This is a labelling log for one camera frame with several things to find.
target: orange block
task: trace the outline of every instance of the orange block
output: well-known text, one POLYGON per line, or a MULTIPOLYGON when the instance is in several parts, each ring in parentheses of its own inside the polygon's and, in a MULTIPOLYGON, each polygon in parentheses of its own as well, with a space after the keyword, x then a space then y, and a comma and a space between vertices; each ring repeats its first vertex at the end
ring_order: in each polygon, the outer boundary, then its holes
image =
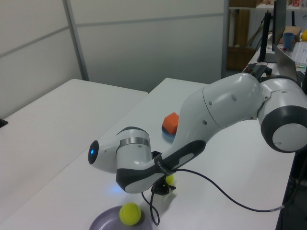
POLYGON ((179 116, 176 113, 172 113, 164 118, 162 127, 165 128, 169 134, 174 134, 177 131, 178 122, 179 116))

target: shelf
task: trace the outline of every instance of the shelf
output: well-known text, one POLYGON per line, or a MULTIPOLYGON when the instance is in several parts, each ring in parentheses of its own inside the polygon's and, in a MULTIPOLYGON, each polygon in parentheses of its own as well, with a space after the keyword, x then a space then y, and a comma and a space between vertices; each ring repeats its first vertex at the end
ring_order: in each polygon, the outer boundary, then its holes
MULTIPOLYGON (((252 7, 235 7, 231 6, 229 9, 238 9, 238 10, 273 10, 273 5, 259 4, 256 8, 252 7)), ((307 8, 300 8, 292 5, 287 5, 287 11, 296 11, 296 12, 307 12, 307 8)))

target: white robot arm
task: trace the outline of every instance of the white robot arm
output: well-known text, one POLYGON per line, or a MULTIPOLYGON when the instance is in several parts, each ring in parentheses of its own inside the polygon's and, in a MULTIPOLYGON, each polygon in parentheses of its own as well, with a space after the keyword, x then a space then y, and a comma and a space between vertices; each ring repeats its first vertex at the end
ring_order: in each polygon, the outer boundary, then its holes
POLYGON ((96 140, 89 149, 89 163, 116 173, 119 186, 141 193, 163 176, 192 160, 220 130, 239 121, 256 120, 266 142, 280 152, 307 148, 307 97, 289 79, 259 83, 240 73, 196 91, 183 103, 174 142, 152 158, 146 131, 128 127, 112 140, 96 140))

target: gray stripe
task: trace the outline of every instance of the gray stripe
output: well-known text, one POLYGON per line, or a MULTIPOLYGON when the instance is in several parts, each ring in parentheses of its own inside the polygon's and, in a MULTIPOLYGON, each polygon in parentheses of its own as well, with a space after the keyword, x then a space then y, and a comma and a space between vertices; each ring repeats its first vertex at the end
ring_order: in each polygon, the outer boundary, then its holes
POLYGON ((224 1, 224 20, 223 20, 221 78, 226 77, 227 49, 228 49, 228 20, 229 20, 228 15, 229 15, 229 0, 225 0, 224 1))
POLYGON ((34 39, 34 40, 31 41, 31 42, 27 42, 27 43, 25 43, 25 44, 23 44, 23 45, 21 45, 21 46, 18 46, 18 47, 14 48, 14 49, 11 49, 11 50, 9 50, 9 51, 6 51, 6 52, 0 54, 0 58, 2 58, 2 57, 4 57, 4 56, 7 56, 7 55, 9 55, 9 54, 11 54, 11 53, 14 53, 14 52, 16 52, 16 51, 18 51, 18 50, 20 50, 20 49, 26 48, 27 46, 33 45, 33 44, 36 43, 36 42, 39 42, 39 41, 41 41, 41 40, 44 40, 45 38, 51 37, 51 36, 53 36, 53 35, 56 35, 56 34, 62 32, 62 31, 64 31, 64 30, 67 30, 67 29, 68 29, 68 26, 65 26, 65 27, 63 27, 63 28, 61 28, 61 29, 58 29, 58 30, 56 30, 56 31, 53 31, 53 32, 51 32, 51 33, 49 33, 49 34, 47 34, 47 35, 44 35, 44 36, 39 37, 39 38, 37 38, 37 39, 34 39))
POLYGON ((150 147, 149 140, 145 138, 126 138, 120 141, 120 145, 117 148, 117 150, 125 145, 130 145, 130 144, 142 144, 142 145, 147 145, 148 147, 150 147))
POLYGON ((115 21, 115 22, 80 23, 80 24, 76 24, 76 26, 84 27, 84 26, 115 25, 115 24, 128 24, 128 23, 146 23, 146 22, 158 22, 158 21, 178 20, 178 19, 215 17, 215 16, 223 16, 223 15, 224 13, 197 14, 197 15, 177 16, 177 17, 136 19, 136 20, 127 20, 127 21, 115 21))
POLYGON ((77 60, 78 60, 78 65, 80 69, 80 73, 82 76, 82 79, 85 81, 89 81, 86 65, 85 65, 85 60, 84 60, 84 55, 81 49, 81 43, 75 23, 75 19, 73 17, 73 12, 72 12, 72 7, 71 7, 71 1, 70 0, 63 0, 63 5, 69 25, 69 29, 71 32, 71 39, 73 46, 75 48, 77 60))

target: yellow tennis ball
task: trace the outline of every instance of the yellow tennis ball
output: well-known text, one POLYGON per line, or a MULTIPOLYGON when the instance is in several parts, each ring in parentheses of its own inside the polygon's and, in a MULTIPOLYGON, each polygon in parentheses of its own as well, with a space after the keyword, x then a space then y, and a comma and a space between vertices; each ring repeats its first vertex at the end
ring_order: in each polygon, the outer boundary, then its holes
POLYGON ((166 183, 168 183, 168 185, 173 185, 174 184, 174 175, 170 175, 166 177, 166 183))
POLYGON ((134 225, 141 218, 141 209, 135 203, 126 203, 119 211, 119 218, 126 225, 134 225))

